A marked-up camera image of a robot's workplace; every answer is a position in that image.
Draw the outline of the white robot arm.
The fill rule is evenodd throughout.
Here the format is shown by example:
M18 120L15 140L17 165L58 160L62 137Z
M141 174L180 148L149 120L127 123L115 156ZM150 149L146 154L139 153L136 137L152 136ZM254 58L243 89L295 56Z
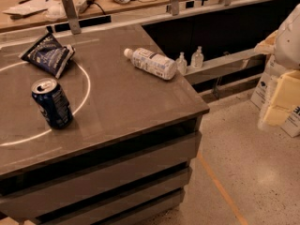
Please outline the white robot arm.
M265 40L254 48L268 58L251 101L261 110L258 128L283 128L299 135L300 5Z

